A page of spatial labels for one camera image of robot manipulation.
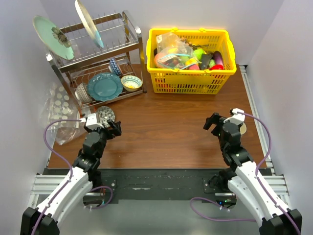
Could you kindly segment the clear zip bag blue seal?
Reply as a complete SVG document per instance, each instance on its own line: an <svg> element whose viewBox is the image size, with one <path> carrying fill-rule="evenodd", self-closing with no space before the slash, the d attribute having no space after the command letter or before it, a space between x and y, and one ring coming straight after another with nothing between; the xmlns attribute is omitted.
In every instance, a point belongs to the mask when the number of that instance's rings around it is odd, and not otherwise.
<svg viewBox="0 0 313 235"><path fill-rule="evenodd" d="M169 55L167 69L184 70L192 64L199 64L194 50L186 43L186 40L182 40L172 32L156 36L156 49L157 54L162 52Z"/></svg>

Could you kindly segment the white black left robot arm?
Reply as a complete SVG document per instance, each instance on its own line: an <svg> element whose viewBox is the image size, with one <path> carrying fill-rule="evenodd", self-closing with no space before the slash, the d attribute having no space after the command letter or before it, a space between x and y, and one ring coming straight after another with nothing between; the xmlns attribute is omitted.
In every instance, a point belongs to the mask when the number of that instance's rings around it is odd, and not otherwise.
<svg viewBox="0 0 313 235"><path fill-rule="evenodd" d="M108 120L104 127L96 118L80 119L88 132L82 148L69 172L55 190L36 208L28 207L22 214L22 235L58 235L66 216L89 192L101 188L96 177L107 141L121 136L121 123Z"/></svg>

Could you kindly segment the red peach toy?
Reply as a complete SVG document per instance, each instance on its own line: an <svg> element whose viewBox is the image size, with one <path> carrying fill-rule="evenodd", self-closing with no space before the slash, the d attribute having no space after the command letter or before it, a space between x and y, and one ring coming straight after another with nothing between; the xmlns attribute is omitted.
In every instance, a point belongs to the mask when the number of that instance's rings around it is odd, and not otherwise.
<svg viewBox="0 0 313 235"><path fill-rule="evenodd" d="M199 71L200 67L198 64L192 64L188 67L189 70L193 70L193 71Z"/></svg>

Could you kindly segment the grey fish toy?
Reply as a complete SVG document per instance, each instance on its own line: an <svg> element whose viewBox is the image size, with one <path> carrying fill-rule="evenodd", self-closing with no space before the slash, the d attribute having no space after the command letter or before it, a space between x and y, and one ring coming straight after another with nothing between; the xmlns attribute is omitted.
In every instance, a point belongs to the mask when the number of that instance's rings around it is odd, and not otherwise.
<svg viewBox="0 0 313 235"><path fill-rule="evenodd" d="M211 53L201 55L201 63L199 64L200 70L203 71L203 70L209 69L209 63L212 57L213 55Z"/></svg>

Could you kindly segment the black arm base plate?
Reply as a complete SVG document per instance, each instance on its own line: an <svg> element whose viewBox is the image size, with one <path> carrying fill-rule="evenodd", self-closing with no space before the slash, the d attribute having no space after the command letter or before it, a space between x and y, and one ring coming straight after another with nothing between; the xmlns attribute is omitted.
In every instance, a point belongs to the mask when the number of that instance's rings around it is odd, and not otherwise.
<svg viewBox="0 0 313 235"><path fill-rule="evenodd" d="M236 196L216 185L218 169L102 169L98 186L108 186L88 193L85 205L98 206L108 199L120 200L185 200L193 197L208 198L231 207Z"/></svg>

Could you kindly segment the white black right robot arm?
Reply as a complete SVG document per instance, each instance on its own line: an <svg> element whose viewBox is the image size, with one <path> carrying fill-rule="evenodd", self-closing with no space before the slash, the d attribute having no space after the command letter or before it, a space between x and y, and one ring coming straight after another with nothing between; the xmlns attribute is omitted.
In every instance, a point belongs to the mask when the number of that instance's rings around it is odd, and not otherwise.
<svg viewBox="0 0 313 235"><path fill-rule="evenodd" d="M241 144L247 114L232 109L230 117L213 113L204 124L219 140L220 150L228 168L222 170L216 184L223 192L232 192L243 203L259 226L261 235L299 235L302 215L291 209L275 193L260 173L260 166Z"/></svg>

